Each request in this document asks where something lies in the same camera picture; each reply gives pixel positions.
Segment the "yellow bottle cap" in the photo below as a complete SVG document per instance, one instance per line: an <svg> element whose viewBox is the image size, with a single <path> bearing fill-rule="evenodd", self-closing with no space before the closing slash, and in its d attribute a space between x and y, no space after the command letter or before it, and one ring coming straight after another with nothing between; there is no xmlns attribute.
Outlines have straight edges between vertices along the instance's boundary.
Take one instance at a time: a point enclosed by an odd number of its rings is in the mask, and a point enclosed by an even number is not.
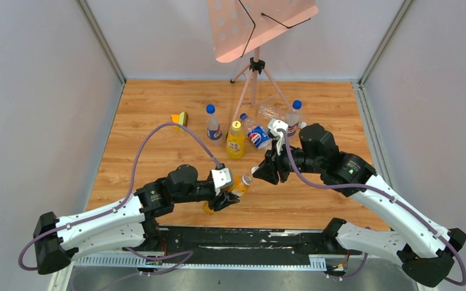
<svg viewBox="0 0 466 291"><path fill-rule="evenodd" d="M241 122L238 121L238 120L235 120L232 122L231 124L231 129L235 130L235 131L238 131L241 129Z"/></svg>

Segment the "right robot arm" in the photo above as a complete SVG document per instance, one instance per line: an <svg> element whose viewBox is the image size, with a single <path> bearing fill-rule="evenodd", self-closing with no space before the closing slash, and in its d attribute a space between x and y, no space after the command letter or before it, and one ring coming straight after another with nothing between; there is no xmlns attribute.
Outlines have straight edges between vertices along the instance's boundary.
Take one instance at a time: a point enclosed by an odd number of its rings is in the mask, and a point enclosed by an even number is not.
<svg viewBox="0 0 466 291"><path fill-rule="evenodd" d="M332 219L323 230L322 244L330 253L341 249L376 255L397 264L415 282L436 287L449 281L455 264L466 285L466 268L459 254L466 234L448 229L419 212L395 192L376 169L358 155L341 151L331 132L318 123L299 132L300 146L289 143L288 125L273 119L268 125L272 146L253 177L271 184L285 182L290 173L304 179L318 174L320 189L331 189L353 199L385 221L388 231L359 227L344 219Z"/></svg>

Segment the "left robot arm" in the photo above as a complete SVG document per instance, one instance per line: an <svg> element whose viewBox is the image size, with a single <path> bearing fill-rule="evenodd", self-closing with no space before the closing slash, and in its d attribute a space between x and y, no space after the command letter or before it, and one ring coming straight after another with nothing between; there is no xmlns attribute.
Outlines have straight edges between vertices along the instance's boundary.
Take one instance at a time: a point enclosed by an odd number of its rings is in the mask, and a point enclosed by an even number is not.
<svg viewBox="0 0 466 291"><path fill-rule="evenodd" d="M173 212L178 203L207 203L220 211L236 204L229 168L211 170L198 180L197 169L183 164L166 177L145 184L127 198L70 216L42 214L33 232L36 271L51 274L86 255L111 249L138 247L155 250L161 244L157 217Z"/></svg>

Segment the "orange dark label bottle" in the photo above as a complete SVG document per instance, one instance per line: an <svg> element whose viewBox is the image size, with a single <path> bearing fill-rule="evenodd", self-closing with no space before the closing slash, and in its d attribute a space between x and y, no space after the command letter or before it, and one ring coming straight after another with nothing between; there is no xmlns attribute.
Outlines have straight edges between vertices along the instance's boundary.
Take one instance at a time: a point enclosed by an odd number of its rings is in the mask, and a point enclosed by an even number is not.
<svg viewBox="0 0 466 291"><path fill-rule="evenodd" d="M249 189L249 186L252 184L253 178L251 174L245 173L242 176L236 176L234 179L234 184L232 185L231 192L237 197L241 198ZM208 209L208 201L205 201L203 204L203 211L209 215L214 214L214 211Z"/></svg>

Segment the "yellow juice bottle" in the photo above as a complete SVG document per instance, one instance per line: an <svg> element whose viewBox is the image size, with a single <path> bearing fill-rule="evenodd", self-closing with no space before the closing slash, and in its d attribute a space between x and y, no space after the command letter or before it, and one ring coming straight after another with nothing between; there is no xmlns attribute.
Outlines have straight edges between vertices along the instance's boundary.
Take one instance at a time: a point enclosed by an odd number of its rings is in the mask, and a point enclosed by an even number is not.
<svg viewBox="0 0 466 291"><path fill-rule="evenodd" d="M231 129L226 138L226 153L231 159L241 159L245 153L245 137L242 128L238 131Z"/></svg>

